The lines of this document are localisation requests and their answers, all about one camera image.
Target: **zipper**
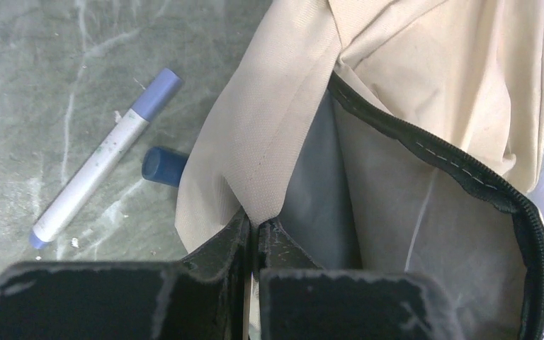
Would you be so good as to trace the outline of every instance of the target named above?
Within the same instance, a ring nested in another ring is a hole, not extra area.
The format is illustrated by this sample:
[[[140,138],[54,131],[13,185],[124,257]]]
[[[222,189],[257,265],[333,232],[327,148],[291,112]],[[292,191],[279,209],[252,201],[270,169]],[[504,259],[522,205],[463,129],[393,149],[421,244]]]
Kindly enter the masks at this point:
[[[472,196],[489,201],[498,210],[513,215],[516,241],[527,268],[518,338],[541,340],[544,330],[544,227],[537,207],[476,158],[430,132],[370,104],[335,72],[330,77],[329,91],[348,113],[382,134],[399,140],[418,158],[450,174]],[[448,157],[439,156],[433,160],[423,155],[424,150],[435,157],[437,154]],[[447,158],[457,159],[458,162],[464,163],[467,169],[458,166],[454,161],[448,161]],[[470,175],[472,181],[464,184],[464,177],[458,174],[458,171]]]

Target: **white marker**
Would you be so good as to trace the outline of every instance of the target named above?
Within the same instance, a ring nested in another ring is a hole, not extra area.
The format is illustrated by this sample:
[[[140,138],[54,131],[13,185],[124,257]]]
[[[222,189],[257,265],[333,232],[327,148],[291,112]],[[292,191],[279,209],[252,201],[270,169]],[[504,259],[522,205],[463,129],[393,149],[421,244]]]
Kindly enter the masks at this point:
[[[181,79],[169,69],[159,73],[40,216],[30,232],[30,243],[33,247],[43,248],[72,221],[97,187],[115,168],[124,153],[147,125],[157,117],[181,85]]]

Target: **beige fabric bag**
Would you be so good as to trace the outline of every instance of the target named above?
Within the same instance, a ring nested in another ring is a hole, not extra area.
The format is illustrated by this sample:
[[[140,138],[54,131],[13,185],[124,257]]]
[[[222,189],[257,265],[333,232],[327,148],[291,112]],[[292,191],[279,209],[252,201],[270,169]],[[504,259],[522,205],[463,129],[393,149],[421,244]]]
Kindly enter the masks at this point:
[[[187,250],[220,231],[241,206],[254,225],[279,214],[332,73],[352,97],[468,153],[518,191],[536,184],[544,143],[544,1],[276,0],[183,173],[176,228]],[[346,93],[340,88],[335,97]],[[436,166],[444,162],[489,192],[502,185],[466,167],[473,162],[387,137],[348,112],[352,102],[344,97],[335,105],[336,125],[364,268],[435,278],[469,339],[519,332],[534,339],[544,326],[544,315],[536,315],[544,314],[544,290],[541,298],[530,294],[539,288],[525,283],[525,274],[540,271],[544,284],[544,268],[523,263],[513,232],[523,228],[517,216],[534,213],[515,203],[500,209],[492,198],[463,190],[465,179]],[[254,299],[254,324],[258,313]],[[538,321],[528,321],[528,313]]]

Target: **blue marker cap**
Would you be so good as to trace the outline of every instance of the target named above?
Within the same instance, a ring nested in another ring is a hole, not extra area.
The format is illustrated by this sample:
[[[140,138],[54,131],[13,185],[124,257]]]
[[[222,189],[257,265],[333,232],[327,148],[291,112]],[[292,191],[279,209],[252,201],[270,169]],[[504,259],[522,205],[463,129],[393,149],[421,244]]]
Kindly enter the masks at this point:
[[[36,234],[34,233],[34,230],[30,231],[30,244],[35,249],[45,248],[48,243],[49,242],[44,242],[43,240],[39,239],[38,236],[36,236]]]
[[[142,177],[148,181],[179,187],[188,156],[163,147],[152,147],[142,161]]]
[[[148,122],[157,117],[168,101],[178,92],[182,79],[163,69],[132,105],[132,109]]]

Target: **gray marble countertop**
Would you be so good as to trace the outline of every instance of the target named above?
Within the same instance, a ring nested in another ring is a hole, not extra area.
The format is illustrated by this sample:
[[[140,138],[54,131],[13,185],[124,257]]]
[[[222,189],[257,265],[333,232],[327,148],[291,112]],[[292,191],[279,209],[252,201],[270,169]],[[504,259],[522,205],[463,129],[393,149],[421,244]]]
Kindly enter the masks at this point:
[[[0,273],[186,253],[176,189],[142,180],[141,161],[155,145],[191,150],[269,2],[0,1]],[[33,223],[163,67],[184,79],[180,93],[57,240],[33,249]]]

